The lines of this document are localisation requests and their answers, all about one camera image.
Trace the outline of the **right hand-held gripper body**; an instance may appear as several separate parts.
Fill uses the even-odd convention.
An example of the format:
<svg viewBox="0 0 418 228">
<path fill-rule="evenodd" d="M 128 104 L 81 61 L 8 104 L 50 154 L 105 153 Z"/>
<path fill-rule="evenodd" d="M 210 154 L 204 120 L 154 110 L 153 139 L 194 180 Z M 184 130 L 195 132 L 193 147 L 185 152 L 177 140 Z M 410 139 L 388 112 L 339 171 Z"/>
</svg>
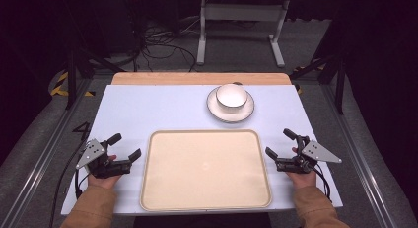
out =
<svg viewBox="0 0 418 228">
<path fill-rule="evenodd" d="M 292 158 L 275 158 L 279 172 L 307 174 L 318 162 L 341 163 L 342 160 L 320 143 L 310 140 L 307 136 L 289 135 L 297 143 L 296 155 Z"/>
</svg>

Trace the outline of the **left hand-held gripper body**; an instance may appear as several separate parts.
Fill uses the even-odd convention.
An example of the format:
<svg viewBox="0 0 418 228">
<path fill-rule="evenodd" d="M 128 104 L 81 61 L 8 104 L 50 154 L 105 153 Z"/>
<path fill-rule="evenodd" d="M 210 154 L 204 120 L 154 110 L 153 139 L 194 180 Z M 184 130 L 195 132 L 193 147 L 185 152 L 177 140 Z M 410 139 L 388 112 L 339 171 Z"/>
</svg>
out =
<svg viewBox="0 0 418 228">
<path fill-rule="evenodd" d="M 114 161 L 109 159 L 106 140 L 99 142 L 92 139 L 87 142 L 85 149 L 76 164 L 76 169 L 85 168 L 87 172 L 98 179 L 129 174 L 132 163 L 127 159 Z"/>
</svg>

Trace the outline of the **person's left hand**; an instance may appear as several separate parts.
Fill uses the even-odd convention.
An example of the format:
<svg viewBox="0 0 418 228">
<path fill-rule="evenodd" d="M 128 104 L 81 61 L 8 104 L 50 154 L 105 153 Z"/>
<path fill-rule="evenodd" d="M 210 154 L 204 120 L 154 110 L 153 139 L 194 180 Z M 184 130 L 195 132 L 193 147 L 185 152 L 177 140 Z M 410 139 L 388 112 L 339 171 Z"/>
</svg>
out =
<svg viewBox="0 0 418 228">
<path fill-rule="evenodd" d="M 120 178 L 121 175 L 109 177 L 106 179 L 98 179 L 93 175 L 88 175 L 88 186 L 95 186 L 107 190 L 112 190 Z"/>
</svg>

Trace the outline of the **person's right hand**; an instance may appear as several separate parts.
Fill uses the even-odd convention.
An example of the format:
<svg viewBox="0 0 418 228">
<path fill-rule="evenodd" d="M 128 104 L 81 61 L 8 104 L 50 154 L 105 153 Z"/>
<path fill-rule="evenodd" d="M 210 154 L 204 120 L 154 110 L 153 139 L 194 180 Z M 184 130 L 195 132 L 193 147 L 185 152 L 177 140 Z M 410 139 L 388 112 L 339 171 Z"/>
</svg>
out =
<svg viewBox="0 0 418 228">
<path fill-rule="evenodd" d="M 316 186 L 316 173 L 313 171 L 310 171 L 307 174 L 297 174 L 297 173 L 287 172 L 286 175 L 292 181 L 292 184 L 295 190 Z"/>
</svg>

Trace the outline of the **white table board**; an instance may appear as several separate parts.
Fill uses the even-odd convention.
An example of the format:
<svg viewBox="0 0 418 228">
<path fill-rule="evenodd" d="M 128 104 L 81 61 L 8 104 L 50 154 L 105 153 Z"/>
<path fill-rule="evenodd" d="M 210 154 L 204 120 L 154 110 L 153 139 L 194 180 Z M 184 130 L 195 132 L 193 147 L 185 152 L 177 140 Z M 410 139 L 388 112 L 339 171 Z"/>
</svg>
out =
<svg viewBox="0 0 418 228">
<path fill-rule="evenodd" d="M 304 107 L 292 85 L 250 85 L 247 91 L 255 101 L 252 115 L 241 122 L 227 123 L 216 119 L 206 101 L 210 85 L 134 86 L 109 85 L 104 91 L 91 135 L 103 141 L 116 133 L 122 138 L 109 151 L 125 158 L 140 148 L 141 158 L 130 174 L 117 183 L 117 215 L 139 216 L 181 214 L 193 212 L 252 212 L 278 211 L 293 208 L 292 183 L 284 173 L 277 172 L 275 163 L 265 153 L 269 147 L 280 156 L 292 156 L 294 141 L 283 133 L 285 128 L 302 135 L 314 134 Z M 238 130 L 257 133 L 270 191 L 271 202 L 263 208 L 147 211 L 140 202 L 149 141 L 156 131 L 166 130 Z"/>
</svg>

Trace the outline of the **white dark-rimmed plate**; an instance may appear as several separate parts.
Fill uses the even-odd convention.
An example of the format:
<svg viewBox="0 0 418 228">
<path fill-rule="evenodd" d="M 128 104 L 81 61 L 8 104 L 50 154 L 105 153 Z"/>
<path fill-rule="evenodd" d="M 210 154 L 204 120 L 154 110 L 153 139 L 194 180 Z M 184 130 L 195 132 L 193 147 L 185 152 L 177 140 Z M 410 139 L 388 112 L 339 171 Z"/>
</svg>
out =
<svg viewBox="0 0 418 228">
<path fill-rule="evenodd" d="M 255 104 L 254 104 L 254 99 L 252 95 L 248 91 L 246 91 L 247 102 L 242 108 L 237 109 L 237 110 L 234 110 L 234 109 L 228 110 L 228 109 L 221 107 L 220 104 L 216 100 L 215 93 L 219 87 L 213 89 L 209 93 L 207 97 L 207 101 L 206 101 L 207 108 L 214 117 L 225 122 L 239 122 L 239 121 L 243 121 L 249 118 L 252 115 Z"/>
</svg>

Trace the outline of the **beige rectangular tray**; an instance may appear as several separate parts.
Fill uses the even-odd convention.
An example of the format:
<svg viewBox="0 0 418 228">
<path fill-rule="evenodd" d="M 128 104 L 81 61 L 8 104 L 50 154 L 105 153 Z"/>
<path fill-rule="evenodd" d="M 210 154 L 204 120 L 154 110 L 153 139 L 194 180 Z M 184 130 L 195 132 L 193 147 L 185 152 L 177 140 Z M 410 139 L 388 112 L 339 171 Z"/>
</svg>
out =
<svg viewBox="0 0 418 228">
<path fill-rule="evenodd" d="M 156 131 L 140 202 L 147 211 L 263 208 L 272 199 L 256 132 Z"/>
</svg>

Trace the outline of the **black tripod stand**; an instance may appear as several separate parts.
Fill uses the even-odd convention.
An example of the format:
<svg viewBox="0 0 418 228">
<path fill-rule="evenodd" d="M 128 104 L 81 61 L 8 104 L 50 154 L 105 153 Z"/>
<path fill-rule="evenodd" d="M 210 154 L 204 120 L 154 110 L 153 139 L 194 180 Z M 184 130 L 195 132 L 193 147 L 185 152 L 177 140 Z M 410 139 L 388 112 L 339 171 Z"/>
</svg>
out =
<svg viewBox="0 0 418 228">
<path fill-rule="evenodd" d="M 290 75 L 291 80 L 296 80 L 319 67 L 323 67 L 317 77 L 322 85 L 329 85 L 336 78 L 334 105 L 340 114 L 343 114 L 342 102 L 345 84 L 345 63 L 343 61 L 342 33 L 338 24 L 331 23 L 322 37 L 311 62 L 302 68 L 295 69 Z"/>
<path fill-rule="evenodd" d="M 91 79 L 94 76 L 94 70 L 91 66 L 90 59 L 95 60 L 105 68 L 114 73 L 123 72 L 123 69 L 110 63 L 104 58 L 88 51 L 79 43 L 71 43 L 67 51 L 67 72 L 68 72 L 68 100 L 66 109 L 70 110 L 76 103 L 77 97 L 77 71 L 80 72 L 83 78 Z"/>
</svg>

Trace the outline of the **white dark-rimmed bowl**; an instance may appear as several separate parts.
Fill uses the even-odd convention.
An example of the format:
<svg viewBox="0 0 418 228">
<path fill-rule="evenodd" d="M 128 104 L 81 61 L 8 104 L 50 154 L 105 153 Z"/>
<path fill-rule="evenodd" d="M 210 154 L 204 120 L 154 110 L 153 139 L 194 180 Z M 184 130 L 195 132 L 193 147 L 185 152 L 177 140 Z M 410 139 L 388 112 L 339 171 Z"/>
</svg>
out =
<svg viewBox="0 0 418 228">
<path fill-rule="evenodd" d="M 216 100 L 225 109 L 240 109 L 247 102 L 247 92 L 241 85 L 225 84 L 215 93 Z"/>
</svg>

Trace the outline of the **yellow black floor tape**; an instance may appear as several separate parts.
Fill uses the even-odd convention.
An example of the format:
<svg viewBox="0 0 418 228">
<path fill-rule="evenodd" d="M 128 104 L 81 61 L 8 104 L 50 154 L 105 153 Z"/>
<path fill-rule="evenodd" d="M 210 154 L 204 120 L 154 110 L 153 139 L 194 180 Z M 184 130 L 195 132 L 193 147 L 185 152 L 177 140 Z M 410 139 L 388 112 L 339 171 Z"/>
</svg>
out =
<svg viewBox="0 0 418 228">
<path fill-rule="evenodd" d="M 64 97 L 68 97 L 69 96 L 69 92 L 67 90 L 63 90 L 62 89 L 62 86 L 63 86 L 64 82 L 67 79 L 68 79 L 68 72 L 67 71 L 63 71 L 61 73 L 61 75 L 59 76 L 57 82 L 53 86 L 52 90 L 50 91 L 50 95 L 51 96 L 64 96 Z"/>
</svg>

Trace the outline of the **wooden table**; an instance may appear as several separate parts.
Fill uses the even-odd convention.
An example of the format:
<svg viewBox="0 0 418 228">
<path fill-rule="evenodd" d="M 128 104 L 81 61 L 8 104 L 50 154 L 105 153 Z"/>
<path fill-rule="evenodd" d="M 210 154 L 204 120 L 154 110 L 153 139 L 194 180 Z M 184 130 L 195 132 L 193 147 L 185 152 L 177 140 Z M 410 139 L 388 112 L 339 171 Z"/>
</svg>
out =
<svg viewBox="0 0 418 228">
<path fill-rule="evenodd" d="M 112 85 L 291 85 L 284 73 L 119 72 Z"/>
</svg>

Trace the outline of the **grey metal stand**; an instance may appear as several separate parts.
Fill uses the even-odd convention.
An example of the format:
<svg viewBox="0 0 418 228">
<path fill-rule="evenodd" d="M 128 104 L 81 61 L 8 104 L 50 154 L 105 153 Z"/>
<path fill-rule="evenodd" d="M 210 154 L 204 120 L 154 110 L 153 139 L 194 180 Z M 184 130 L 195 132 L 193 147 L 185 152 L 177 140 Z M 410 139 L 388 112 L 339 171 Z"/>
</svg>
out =
<svg viewBox="0 0 418 228">
<path fill-rule="evenodd" d="M 196 64 L 205 63 L 206 22 L 210 21 L 254 21 L 275 22 L 275 33 L 268 40 L 279 68 L 285 66 L 285 61 L 278 43 L 290 1 L 285 0 L 279 5 L 249 5 L 249 4 L 216 4 L 201 0 L 200 3 L 200 34 L 197 48 Z"/>
</svg>

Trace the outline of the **aluminium floor rail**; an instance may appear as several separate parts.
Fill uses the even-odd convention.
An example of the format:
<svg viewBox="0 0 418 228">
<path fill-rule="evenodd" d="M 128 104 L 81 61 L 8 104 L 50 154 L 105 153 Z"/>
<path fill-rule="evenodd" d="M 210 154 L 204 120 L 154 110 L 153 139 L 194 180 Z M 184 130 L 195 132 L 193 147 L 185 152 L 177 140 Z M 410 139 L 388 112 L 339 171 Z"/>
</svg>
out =
<svg viewBox="0 0 418 228">
<path fill-rule="evenodd" d="M 91 128 L 106 79 L 83 80 L 94 93 L 70 110 L 54 96 L 24 132 L 0 166 L 0 228 L 58 228 L 73 177 L 75 151 Z"/>
<path fill-rule="evenodd" d="M 348 154 L 350 155 L 356 173 L 359 176 L 362 187 L 375 215 L 377 216 L 381 228 L 398 228 L 392 216 L 389 214 L 387 206 L 383 201 L 381 190 L 377 185 L 375 177 L 372 174 L 363 153 L 359 150 L 354 141 L 345 116 L 339 113 L 339 110 L 334 103 L 332 88 L 327 85 L 321 85 L 320 88 L 333 112 L 334 117 L 336 118 L 339 128 L 342 130 L 343 137 L 348 145 Z"/>
</svg>

